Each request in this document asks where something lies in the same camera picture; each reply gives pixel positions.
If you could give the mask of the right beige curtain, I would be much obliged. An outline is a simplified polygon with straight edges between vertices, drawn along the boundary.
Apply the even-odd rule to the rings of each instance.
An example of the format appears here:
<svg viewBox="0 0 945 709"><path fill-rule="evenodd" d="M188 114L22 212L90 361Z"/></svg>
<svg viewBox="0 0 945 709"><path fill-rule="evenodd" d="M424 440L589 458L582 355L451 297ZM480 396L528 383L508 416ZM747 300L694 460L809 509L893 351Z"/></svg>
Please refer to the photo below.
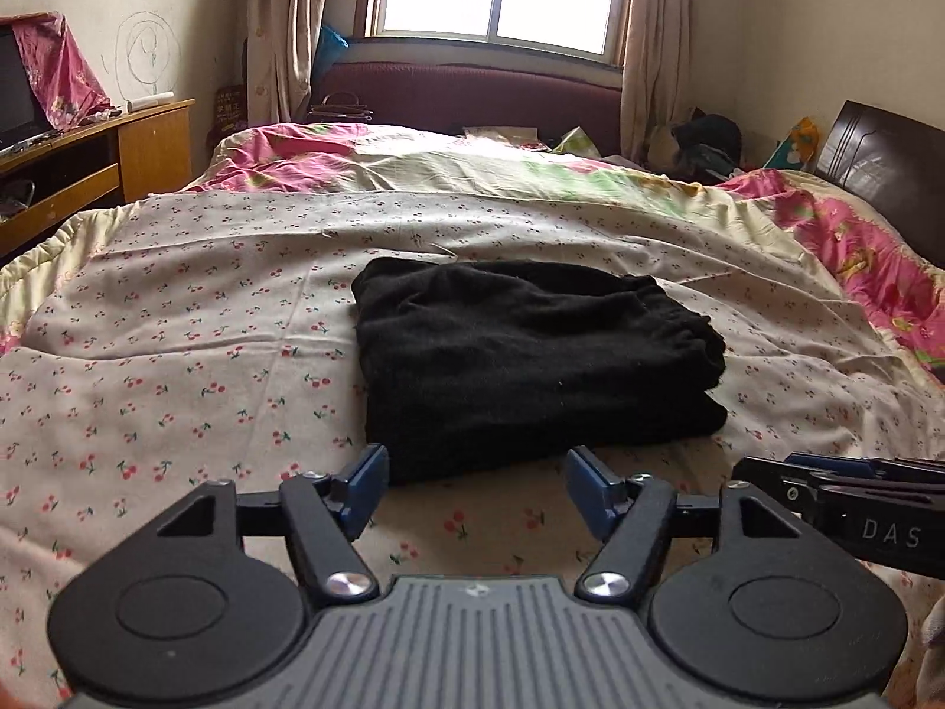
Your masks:
<svg viewBox="0 0 945 709"><path fill-rule="evenodd" d="M692 0L628 0L620 147L641 162L653 131L686 110Z"/></svg>

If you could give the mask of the cherry print bed sheet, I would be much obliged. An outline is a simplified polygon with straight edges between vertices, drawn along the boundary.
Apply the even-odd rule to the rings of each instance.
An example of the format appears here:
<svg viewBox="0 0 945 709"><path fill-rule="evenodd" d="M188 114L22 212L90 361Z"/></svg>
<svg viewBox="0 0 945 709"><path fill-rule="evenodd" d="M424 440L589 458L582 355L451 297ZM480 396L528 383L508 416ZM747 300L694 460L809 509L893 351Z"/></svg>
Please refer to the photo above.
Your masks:
<svg viewBox="0 0 945 709"><path fill-rule="evenodd" d="M81 214L3 274L2 680L53 706L74 574L192 487L270 490L364 443L351 285L392 256L650 275L722 334L715 437L609 454L711 492L747 454L937 459L943 393L791 235L706 192L641 203L167 194Z"/></svg>

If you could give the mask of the colourful bag by headboard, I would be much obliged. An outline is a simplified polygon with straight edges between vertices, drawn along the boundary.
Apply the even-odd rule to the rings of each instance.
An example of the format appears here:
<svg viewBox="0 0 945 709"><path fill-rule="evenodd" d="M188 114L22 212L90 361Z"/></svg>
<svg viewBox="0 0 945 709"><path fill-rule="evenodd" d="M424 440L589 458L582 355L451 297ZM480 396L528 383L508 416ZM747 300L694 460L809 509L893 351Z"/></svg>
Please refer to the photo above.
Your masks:
<svg viewBox="0 0 945 709"><path fill-rule="evenodd" d="M777 144L764 166L769 170L805 170L819 146L819 127L810 117L803 117Z"/></svg>

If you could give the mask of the maroon padded window bench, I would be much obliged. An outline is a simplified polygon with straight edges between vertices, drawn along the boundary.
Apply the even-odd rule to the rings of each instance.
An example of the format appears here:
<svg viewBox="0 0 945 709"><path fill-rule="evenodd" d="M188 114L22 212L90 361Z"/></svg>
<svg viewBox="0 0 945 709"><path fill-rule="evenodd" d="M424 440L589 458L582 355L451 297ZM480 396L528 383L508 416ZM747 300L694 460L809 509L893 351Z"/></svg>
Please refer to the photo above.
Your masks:
<svg viewBox="0 0 945 709"><path fill-rule="evenodd" d="M533 128L543 142L581 128L604 155L620 151L620 92L581 80L453 64L340 63L312 101L360 103L380 125L456 135L466 126Z"/></svg>

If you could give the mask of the brown handbag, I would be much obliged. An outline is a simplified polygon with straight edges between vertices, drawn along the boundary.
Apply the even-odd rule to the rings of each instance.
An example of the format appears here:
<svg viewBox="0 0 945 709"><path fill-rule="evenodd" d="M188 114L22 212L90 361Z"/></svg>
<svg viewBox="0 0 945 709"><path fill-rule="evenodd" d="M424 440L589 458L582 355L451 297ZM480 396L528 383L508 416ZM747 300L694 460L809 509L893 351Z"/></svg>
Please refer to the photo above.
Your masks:
<svg viewBox="0 0 945 709"><path fill-rule="evenodd" d="M373 110L356 93L328 93L306 110L308 123L370 123Z"/></svg>

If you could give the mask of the dark wooden headboard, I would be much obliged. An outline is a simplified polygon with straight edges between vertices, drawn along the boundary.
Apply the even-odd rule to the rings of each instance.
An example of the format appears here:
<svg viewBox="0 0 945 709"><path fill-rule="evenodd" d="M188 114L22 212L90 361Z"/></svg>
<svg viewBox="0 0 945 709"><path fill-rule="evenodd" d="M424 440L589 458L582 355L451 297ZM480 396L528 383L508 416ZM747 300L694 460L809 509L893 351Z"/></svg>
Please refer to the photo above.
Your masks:
<svg viewBox="0 0 945 709"><path fill-rule="evenodd" d="M945 133L846 101L814 174L870 203L926 261L943 267Z"/></svg>

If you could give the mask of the pink floral quilt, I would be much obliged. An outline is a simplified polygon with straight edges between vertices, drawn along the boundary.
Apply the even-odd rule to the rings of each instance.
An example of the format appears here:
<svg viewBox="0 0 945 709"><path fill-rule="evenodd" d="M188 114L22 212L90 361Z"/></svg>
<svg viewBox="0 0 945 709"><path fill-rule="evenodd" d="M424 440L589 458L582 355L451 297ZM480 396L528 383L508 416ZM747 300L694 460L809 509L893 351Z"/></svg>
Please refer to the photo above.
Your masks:
<svg viewBox="0 0 945 709"><path fill-rule="evenodd" d="M805 171L753 170L718 187L564 151L457 138L407 126L276 123L227 136L187 192L475 194L626 203L705 223L758 246L791 235L830 272L871 327L934 376L943 373L943 271L868 201Z"/></svg>

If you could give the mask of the black television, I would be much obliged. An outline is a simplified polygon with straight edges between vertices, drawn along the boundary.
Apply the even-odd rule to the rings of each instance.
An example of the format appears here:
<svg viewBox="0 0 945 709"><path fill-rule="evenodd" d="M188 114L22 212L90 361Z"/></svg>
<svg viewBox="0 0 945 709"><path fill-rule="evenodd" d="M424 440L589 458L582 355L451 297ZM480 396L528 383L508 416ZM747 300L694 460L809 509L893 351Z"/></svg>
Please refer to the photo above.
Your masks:
<svg viewBox="0 0 945 709"><path fill-rule="evenodd" d="M11 27L0 35L0 147L3 151L51 130L19 54Z"/></svg>

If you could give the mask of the dark clothes pile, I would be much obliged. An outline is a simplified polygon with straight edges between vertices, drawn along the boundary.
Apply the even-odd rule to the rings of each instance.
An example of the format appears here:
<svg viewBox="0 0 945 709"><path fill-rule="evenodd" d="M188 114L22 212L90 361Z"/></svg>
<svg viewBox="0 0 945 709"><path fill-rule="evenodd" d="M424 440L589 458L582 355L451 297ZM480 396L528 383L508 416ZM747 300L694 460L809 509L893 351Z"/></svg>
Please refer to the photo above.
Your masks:
<svg viewBox="0 0 945 709"><path fill-rule="evenodd" d="M734 120L697 109L687 122L653 131L646 158L652 173L712 186L743 173L742 154L742 130Z"/></svg>

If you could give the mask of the beige curtain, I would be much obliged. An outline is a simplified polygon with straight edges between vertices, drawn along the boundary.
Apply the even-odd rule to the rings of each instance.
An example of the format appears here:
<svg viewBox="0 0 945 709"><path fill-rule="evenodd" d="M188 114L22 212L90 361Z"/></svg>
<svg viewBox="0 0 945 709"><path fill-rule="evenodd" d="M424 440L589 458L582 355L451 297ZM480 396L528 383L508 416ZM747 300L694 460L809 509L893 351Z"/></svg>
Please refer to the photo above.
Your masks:
<svg viewBox="0 0 945 709"><path fill-rule="evenodd" d="M247 0L248 125L290 122L311 96L327 0Z"/></svg>
<svg viewBox="0 0 945 709"><path fill-rule="evenodd" d="M641 162L653 131L686 110L692 0L628 0L620 147Z"/></svg>

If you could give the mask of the wooden side cabinet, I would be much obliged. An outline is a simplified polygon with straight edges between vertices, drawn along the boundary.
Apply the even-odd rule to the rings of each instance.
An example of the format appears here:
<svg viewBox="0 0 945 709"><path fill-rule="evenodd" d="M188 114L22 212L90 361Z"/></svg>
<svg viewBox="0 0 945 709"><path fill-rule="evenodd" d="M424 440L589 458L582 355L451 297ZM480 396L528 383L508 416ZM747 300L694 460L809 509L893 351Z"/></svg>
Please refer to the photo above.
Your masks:
<svg viewBox="0 0 945 709"><path fill-rule="evenodd" d="M124 113L2 157L2 259L90 207L119 207L191 181L191 99Z"/></svg>

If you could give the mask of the pink cloth over television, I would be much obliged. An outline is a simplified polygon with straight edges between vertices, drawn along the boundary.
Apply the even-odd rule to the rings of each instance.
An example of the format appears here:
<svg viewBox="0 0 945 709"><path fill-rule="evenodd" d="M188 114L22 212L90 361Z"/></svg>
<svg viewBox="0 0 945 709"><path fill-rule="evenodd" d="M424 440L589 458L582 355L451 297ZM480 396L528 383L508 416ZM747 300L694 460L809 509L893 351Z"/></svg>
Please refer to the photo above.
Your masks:
<svg viewBox="0 0 945 709"><path fill-rule="evenodd" d="M67 133L119 113L61 13L3 16L2 26L13 32L32 93L53 130Z"/></svg>

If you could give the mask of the left beige curtain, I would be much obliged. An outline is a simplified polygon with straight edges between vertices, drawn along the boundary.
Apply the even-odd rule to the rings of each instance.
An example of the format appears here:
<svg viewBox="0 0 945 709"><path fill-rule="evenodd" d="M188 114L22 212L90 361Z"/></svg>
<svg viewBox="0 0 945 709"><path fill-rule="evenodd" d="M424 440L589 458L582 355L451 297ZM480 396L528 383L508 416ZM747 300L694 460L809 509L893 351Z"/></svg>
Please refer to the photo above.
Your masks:
<svg viewBox="0 0 945 709"><path fill-rule="evenodd" d="M311 96L327 0L247 0L248 125L290 122Z"/></svg>

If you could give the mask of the black pants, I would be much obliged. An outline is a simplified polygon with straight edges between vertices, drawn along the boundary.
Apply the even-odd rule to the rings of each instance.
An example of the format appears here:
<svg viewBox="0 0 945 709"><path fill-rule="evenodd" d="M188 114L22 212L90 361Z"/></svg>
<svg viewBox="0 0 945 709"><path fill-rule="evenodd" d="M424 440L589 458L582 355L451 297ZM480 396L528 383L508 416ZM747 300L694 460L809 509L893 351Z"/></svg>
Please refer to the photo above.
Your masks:
<svg viewBox="0 0 945 709"><path fill-rule="evenodd" d="M719 432L725 341L648 275L376 258L354 278L365 435L413 485Z"/></svg>

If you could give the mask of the blue bag by window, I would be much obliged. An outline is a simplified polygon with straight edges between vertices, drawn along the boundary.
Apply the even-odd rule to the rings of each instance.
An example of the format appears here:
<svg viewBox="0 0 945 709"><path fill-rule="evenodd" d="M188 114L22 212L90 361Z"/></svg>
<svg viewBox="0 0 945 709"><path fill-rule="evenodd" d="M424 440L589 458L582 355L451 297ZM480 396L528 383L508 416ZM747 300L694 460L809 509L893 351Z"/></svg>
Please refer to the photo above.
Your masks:
<svg viewBox="0 0 945 709"><path fill-rule="evenodd" d="M337 29L333 29L330 24L322 22L320 24L319 40L315 47L314 59L311 66L311 83L319 85L320 80L343 58L344 53L349 50L349 42L343 37Z"/></svg>

